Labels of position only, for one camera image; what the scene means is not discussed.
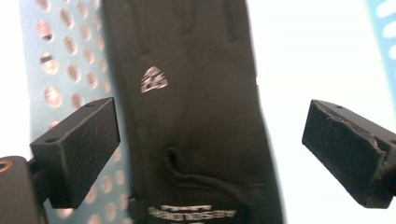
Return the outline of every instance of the blue perforated panel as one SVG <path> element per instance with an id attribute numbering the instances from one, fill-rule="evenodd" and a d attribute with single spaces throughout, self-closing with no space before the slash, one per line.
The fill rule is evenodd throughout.
<path id="1" fill-rule="evenodd" d="M 20 0 L 23 44 L 35 140 L 80 106 L 116 97 L 107 64 L 99 0 Z M 132 223 L 128 150 L 122 122 L 121 143 L 79 209 L 52 209 L 49 223 Z"/>
<path id="2" fill-rule="evenodd" d="M 396 1 L 367 0 L 396 112 Z"/>

